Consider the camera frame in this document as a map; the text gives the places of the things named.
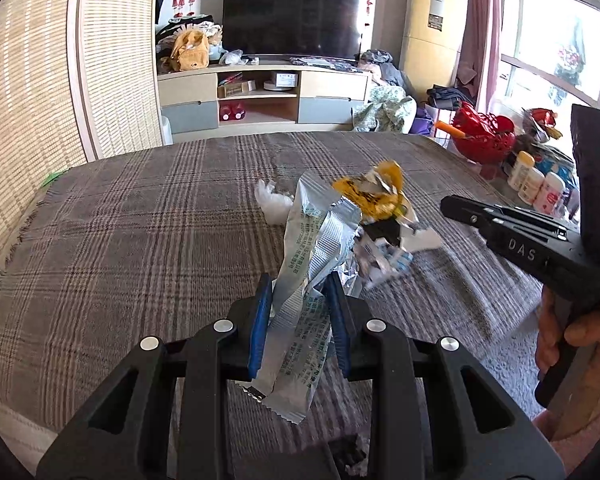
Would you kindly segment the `person right hand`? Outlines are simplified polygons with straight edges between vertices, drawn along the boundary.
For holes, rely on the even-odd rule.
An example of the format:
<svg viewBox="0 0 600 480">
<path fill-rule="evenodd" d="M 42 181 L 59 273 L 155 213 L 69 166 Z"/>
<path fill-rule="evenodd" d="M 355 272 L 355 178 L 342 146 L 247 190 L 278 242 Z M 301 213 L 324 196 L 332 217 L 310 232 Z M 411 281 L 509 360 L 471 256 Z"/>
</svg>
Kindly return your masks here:
<svg viewBox="0 0 600 480">
<path fill-rule="evenodd" d="M 555 295 L 547 286 L 542 289 L 539 335 L 536 341 L 535 363 L 542 373 L 555 365 L 559 358 L 558 342 L 566 337 L 573 347 L 596 344 L 595 356 L 590 362 L 593 374 L 600 374 L 600 310 L 582 316 L 564 330 L 555 314 Z"/>
</svg>

